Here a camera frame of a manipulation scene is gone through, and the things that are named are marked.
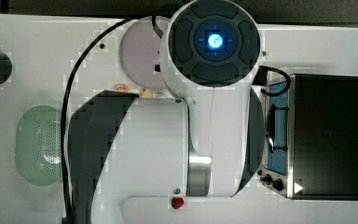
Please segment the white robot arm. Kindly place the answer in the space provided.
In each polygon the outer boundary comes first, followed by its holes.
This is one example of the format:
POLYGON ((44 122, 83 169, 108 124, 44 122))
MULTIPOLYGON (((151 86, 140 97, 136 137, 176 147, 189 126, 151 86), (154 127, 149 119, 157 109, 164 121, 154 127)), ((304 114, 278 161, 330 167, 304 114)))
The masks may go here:
POLYGON ((194 0, 159 48, 167 98, 103 91, 70 120, 68 224, 124 224, 131 198, 181 210, 231 197, 259 165, 264 120, 253 84, 262 61, 253 18, 229 0, 194 0))

